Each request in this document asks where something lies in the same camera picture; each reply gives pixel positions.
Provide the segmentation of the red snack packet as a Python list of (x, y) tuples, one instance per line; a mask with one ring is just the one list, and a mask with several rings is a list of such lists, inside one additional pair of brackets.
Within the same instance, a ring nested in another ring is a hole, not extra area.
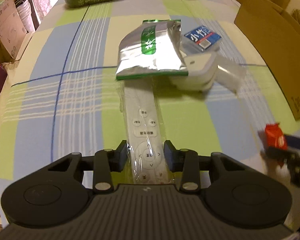
[(266, 124), (264, 133), (266, 135), (266, 143), (268, 147), (287, 150), (288, 144), (279, 123)]

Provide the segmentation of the white remote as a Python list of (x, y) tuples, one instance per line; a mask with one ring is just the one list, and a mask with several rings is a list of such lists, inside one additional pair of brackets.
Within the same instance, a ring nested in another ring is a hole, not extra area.
[(125, 80), (122, 101), (134, 183), (169, 184), (151, 80)]

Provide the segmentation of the silver green tea bag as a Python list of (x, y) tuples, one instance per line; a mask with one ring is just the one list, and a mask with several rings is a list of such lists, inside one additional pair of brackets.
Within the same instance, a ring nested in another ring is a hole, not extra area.
[(180, 45), (181, 20), (144, 20), (119, 44), (116, 79), (187, 76)]

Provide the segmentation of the white item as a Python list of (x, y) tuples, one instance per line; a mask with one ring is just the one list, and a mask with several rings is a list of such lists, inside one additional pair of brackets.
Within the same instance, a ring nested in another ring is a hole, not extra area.
[(221, 55), (216, 56), (214, 64), (217, 66), (215, 81), (238, 93), (247, 73), (245, 67)]

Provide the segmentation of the checkered blue green tablecloth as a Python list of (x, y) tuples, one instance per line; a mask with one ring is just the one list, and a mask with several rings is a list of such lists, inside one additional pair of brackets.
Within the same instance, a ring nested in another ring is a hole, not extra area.
[(238, 93), (215, 83), (206, 93), (156, 85), (161, 135), (201, 155), (223, 152), (286, 184), (293, 196), (286, 224), (300, 226), (300, 189), (286, 167), (261, 157), (261, 132), (278, 122), (300, 135), (279, 86), (254, 46), (234, 25), (232, 0), (115, 0), (68, 9), (59, 0), (34, 33), (0, 95), (0, 193), (13, 181), (77, 151), (92, 155), (126, 138), (115, 79), (120, 41), (143, 20), (205, 25), (222, 37), (220, 52), (247, 74)]

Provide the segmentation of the white square lidded container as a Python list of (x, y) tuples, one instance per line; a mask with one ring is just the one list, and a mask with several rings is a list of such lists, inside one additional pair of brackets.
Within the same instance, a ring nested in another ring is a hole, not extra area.
[(169, 80), (179, 90), (204, 92), (209, 90), (216, 78), (217, 53), (201, 53), (184, 58), (188, 76), (170, 76)]

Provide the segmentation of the brown cardboard box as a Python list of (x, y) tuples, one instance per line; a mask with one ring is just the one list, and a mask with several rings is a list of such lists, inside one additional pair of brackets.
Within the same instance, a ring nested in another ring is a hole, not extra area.
[(243, 0), (235, 25), (265, 61), (300, 119), (300, 25), (269, 0)]

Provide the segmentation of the blue label clear plastic box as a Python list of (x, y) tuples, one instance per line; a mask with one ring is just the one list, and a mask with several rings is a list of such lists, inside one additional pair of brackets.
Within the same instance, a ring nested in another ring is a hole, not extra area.
[(221, 41), (219, 34), (201, 25), (183, 35), (180, 50), (186, 55), (216, 51)]

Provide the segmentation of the pink white cardboard box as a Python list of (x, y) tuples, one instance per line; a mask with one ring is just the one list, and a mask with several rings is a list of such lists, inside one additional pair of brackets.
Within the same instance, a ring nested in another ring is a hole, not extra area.
[(0, 62), (17, 58), (26, 34), (14, 0), (4, 0), (0, 5)]

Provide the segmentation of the stacked white paper cups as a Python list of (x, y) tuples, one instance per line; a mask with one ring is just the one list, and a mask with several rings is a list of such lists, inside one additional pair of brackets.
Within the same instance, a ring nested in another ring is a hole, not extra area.
[(35, 27), (32, 19), (32, 11), (29, 0), (22, 1), (17, 6), (17, 12), (20, 16), (20, 19), (28, 33), (35, 32)]

